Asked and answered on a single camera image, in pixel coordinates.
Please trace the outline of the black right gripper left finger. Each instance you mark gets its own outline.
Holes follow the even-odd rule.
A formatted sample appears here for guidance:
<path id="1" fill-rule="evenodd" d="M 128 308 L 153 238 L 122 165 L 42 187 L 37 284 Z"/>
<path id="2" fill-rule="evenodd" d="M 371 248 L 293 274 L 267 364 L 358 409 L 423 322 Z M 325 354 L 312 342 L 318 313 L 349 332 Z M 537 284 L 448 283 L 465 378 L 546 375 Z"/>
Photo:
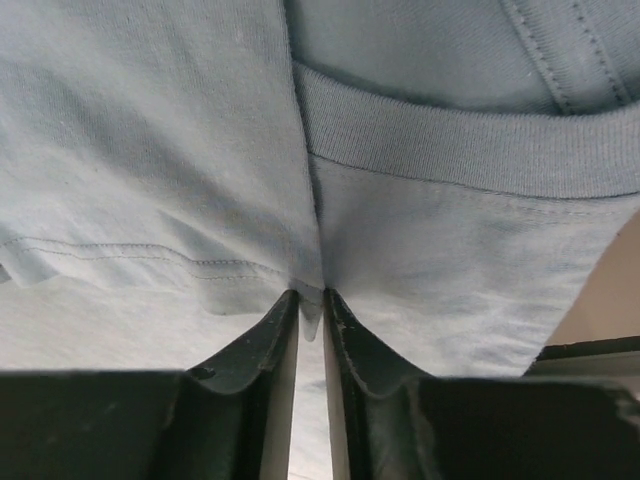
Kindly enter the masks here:
<path id="1" fill-rule="evenodd" d="M 5 371 L 5 479 L 283 479 L 299 296 L 184 370 Z"/>

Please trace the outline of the grey-blue t-shirt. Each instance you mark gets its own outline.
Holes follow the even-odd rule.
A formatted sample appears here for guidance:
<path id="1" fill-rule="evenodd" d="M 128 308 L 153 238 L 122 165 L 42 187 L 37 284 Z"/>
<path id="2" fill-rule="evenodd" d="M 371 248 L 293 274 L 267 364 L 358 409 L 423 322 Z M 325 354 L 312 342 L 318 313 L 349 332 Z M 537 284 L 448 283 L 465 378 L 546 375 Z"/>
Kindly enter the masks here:
<path id="1" fill-rule="evenodd" d="M 5 1 L 1 366 L 180 369 L 337 289 L 523 374 L 639 209 L 635 1 Z"/>

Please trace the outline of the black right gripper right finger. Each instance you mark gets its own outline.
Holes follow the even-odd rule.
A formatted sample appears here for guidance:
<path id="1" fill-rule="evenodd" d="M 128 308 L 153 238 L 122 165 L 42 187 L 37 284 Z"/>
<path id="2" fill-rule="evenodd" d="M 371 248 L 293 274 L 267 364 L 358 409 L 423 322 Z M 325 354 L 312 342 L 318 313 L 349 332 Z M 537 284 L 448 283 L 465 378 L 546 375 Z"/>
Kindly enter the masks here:
<path id="1" fill-rule="evenodd" d="M 635 479 L 639 403 L 582 377 L 433 376 L 324 293 L 337 479 Z"/>

